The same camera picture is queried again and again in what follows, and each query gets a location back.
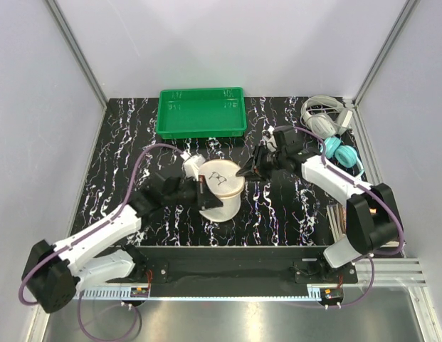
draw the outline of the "white wall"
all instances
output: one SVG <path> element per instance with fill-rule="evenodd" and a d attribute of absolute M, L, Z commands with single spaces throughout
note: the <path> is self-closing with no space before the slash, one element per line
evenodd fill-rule
<path fill-rule="evenodd" d="M 107 97 L 352 97 L 405 0 L 58 0 Z"/>
<path fill-rule="evenodd" d="M 42 0 L 0 1 L 0 342 L 24 341 L 31 246 L 68 232 L 102 107 Z"/>
<path fill-rule="evenodd" d="M 420 2 L 360 110 L 442 320 L 442 0 Z"/>

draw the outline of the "teal headphones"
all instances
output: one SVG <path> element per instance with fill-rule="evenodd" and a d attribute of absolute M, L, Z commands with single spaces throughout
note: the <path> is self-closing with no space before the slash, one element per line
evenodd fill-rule
<path fill-rule="evenodd" d="M 355 177 L 360 178 L 364 173 L 364 167 L 362 161 L 358 157 L 357 151 L 352 146 L 341 146 L 341 143 L 341 139 L 336 137 L 325 139 L 325 145 L 327 146 L 325 155 L 328 159 L 331 159 L 334 156 L 342 166 L 347 168 L 351 168 L 356 165 L 358 167 L 359 174 Z"/>

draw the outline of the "black marble table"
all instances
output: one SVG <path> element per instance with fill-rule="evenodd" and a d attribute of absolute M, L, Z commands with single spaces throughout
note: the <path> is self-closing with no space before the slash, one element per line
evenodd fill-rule
<path fill-rule="evenodd" d="M 156 135 L 157 98 L 119 98 L 109 102 L 78 205 L 72 234 L 109 214 L 125 196 L 132 167 Z M 270 125 L 300 126 L 300 107 L 307 98 L 245 98 L 248 129 L 242 138 L 168 140 L 166 143 L 201 153 L 207 160 L 225 158 L 244 165 Z M 308 147 L 317 142 L 305 136 Z M 352 132 L 342 136 L 355 147 Z M 152 172 L 179 175 L 182 159 L 168 149 L 145 158 L 136 187 Z M 167 207 L 127 243 L 149 246 L 291 246 L 331 244 L 327 205 L 335 200 L 319 187 L 286 172 L 270 182 L 249 182 L 241 195 L 240 212 L 230 221 L 211 223 L 193 207 Z"/>

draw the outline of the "headphones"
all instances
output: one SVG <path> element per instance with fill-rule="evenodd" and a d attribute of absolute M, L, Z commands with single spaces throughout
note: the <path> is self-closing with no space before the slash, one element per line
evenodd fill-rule
<path fill-rule="evenodd" d="M 330 137 L 325 139 L 325 145 L 327 147 L 325 151 L 325 156 L 328 159 L 335 157 L 335 159 L 340 162 L 344 167 L 351 168 L 355 165 L 358 167 L 359 174 L 355 178 L 360 178 L 364 174 L 363 163 L 358 157 L 357 151 L 352 146 L 341 146 L 341 139 L 336 137 Z"/>
<path fill-rule="evenodd" d="M 310 109 L 314 105 L 323 105 L 330 109 Z M 328 116 L 328 113 L 338 113 L 336 122 Z M 353 112 L 344 105 L 329 96 L 319 95 L 309 98 L 301 107 L 301 122 L 314 134 L 322 139 L 327 139 L 335 134 L 343 134 L 349 127 Z"/>

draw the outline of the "white headphones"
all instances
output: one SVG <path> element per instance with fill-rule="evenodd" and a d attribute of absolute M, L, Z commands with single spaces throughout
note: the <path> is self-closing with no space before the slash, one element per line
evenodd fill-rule
<path fill-rule="evenodd" d="M 314 105 L 323 105 L 330 109 L 310 109 Z M 328 116 L 328 113 L 338 113 L 336 122 Z M 343 134 L 350 124 L 353 112 L 344 107 L 344 105 L 329 96 L 313 96 L 309 98 L 301 107 L 301 122 L 306 125 L 314 134 L 322 139 L 327 139 L 335 134 Z"/>

